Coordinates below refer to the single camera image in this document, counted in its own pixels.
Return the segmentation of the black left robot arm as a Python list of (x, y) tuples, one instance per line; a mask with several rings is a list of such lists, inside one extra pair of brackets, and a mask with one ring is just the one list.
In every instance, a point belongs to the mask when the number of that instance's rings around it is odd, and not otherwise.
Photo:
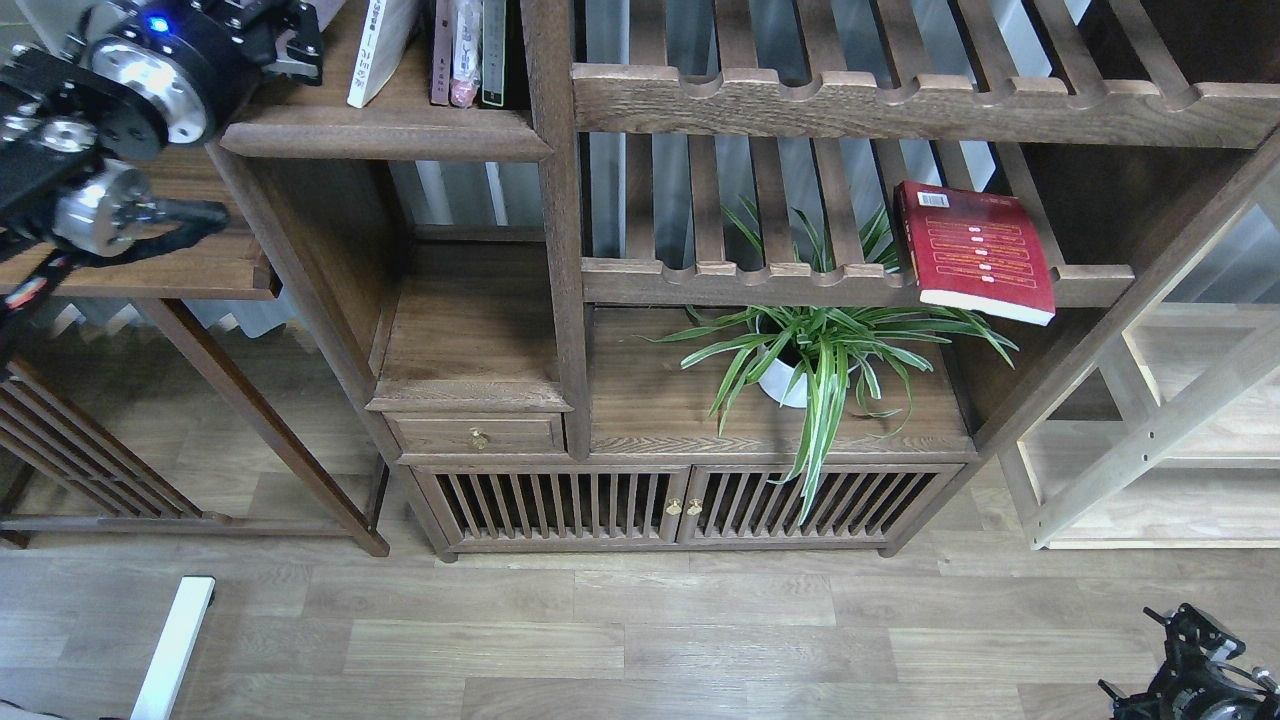
[(223, 231), (227, 206), (160, 199), (137, 167), (215, 138), (270, 76), (323, 82), (338, 1), (114, 1), (87, 6), (55, 53), (3, 67), (3, 258), (51, 252), (3, 296), (3, 360), (20, 323), (83, 266), (119, 266)]

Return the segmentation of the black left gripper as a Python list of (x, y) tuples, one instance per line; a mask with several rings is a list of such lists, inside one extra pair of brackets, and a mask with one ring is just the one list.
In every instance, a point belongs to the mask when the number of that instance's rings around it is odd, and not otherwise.
[(134, 90), (163, 115), (173, 145), (220, 131), (265, 76), (323, 82), (323, 32), (311, 1), (124, 1), (90, 44), (86, 65)]

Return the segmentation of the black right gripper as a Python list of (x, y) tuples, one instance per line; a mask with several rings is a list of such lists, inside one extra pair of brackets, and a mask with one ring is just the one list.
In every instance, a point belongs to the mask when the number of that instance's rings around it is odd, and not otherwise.
[(1245, 643), (1217, 619), (1190, 603), (1165, 615), (1143, 612), (1165, 630), (1165, 660), (1147, 691), (1124, 694), (1098, 679), (1110, 698), (1111, 719), (1277, 719), (1277, 680), (1261, 666), (1249, 671), (1226, 662)]

